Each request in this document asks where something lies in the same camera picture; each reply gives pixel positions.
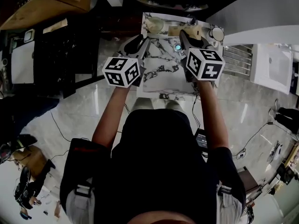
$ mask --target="marble table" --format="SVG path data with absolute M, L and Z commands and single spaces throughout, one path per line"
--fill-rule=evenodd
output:
M 164 26 L 158 34 L 148 31 L 148 19 L 159 17 L 164 21 Z M 167 14 L 143 13 L 141 34 L 151 39 L 149 53 L 144 61 L 146 71 L 142 83 L 137 88 L 137 97 L 162 98 L 173 100 L 194 101 L 198 94 L 196 84 L 187 83 L 183 67 L 180 61 L 185 57 L 183 51 L 176 52 L 174 44 L 180 43 L 178 36 L 168 36 L 169 26 L 183 26 L 190 18 Z M 202 28 L 213 28 L 206 22 L 197 21 Z M 223 46 L 219 44 L 216 48 L 222 54 Z M 219 80 L 214 84 L 217 92 Z

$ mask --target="white cube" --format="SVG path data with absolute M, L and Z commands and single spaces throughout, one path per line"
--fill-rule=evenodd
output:
M 137 58 L 108 57 L 102 71 L 109 85 L 125 88 L 140 76 Z
M 190 48 L 186 68 L 198 80 L 217 80 L 224 68 L 222 55 L 215 50 Z

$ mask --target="metal rack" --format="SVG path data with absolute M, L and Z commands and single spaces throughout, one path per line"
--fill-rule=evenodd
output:
M 252 63 L 252 45 L 223 47 L 226 62 L 223 73 L 249 79 Z

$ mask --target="black sleeve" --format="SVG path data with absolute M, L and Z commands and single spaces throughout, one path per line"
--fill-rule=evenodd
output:
M 106 168 L 110 151 L 97 143 L 84 139 L 72 139 L 60 185 L 60 202 L 65 210 L 68 194 L 79 183 L 93 177 L 101 168 Z
M 210 151 L 207 163 L 217 172 L 223 185 L 232 188 L 233 197 L 242 203 L 242 208 L 244 209 L 246 192 L 230 150 L 226 147 L 219 147 Z

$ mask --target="floor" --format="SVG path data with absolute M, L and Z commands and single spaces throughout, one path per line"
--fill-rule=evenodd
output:
M 99 73 L 105 59 L 117 50 L 119 43 L 121 41 L 115 38 L 111 42 L 101 41 L 98 61 Z M 88 75 L 77 76 L 78 80 L 84 78 L 88 78 Z M 82 87 L 74 95 L 61 100 L 59 105 L 52 110 L 52 114 L 64 137 L 68 140 L 72 138 L 91 139 L 112 92 L 113 88 L 110 88 L 106 81 L 102 80 Z M 226 74 L 221 76 L 217 96 L 228 128 L 229 145 L 233 154 L 237 154 L 251 136 L 270 120 L 268 111 L 274 106 L 275 99 L 278 98 L 285 108 L 294 108 L 297 100 L 294 95 L 285 95 L 253 84 L 249 80 Z M 129 109 L 132 108 L 135 100 L 136 91 L 133 87 L 126 101 Z M 193 133 L 195 133 L 197 126 L 192 116 L 193 103 L 187 101 L 179 101 L 179 103 L 186 112 Z M 164 100 L 161 99 L 153 100 L 153 104 L 155 108 L 164 108 L 165 105 Z M 200 120 L 201 128 L 204 128 L 200 102 L 196 103 L 194 112 Z M 124 109 L 119 131 L 122 131 L 127 117 L 128 112 Z M 34 135 L 38 139 L 37 146 L 48 158 L 65 153 L 70 146 L 70 143 L 61 136 L 50 112 L 31 121 L 24 128 L 23 133 Z M 121 134 L 118 133 L 114 145 L 118 143 L 120 137 Z M 277 140 L 283 143 L 282 155 L 280 159 L 269 165 L 267 159 Z M 288 154 L 292 142 L 291 136 L 283 130 L 276 126 L 265 126 L 248 143 L 246 156 L 239 160 L 234 158 L 235 165 L 237 168 L 246 166 L 257 183 L 261 184 L 272 178 L 283 156 Z M 63 175 L 66 157 L 67 155 L 53 159 L 61 176 Z

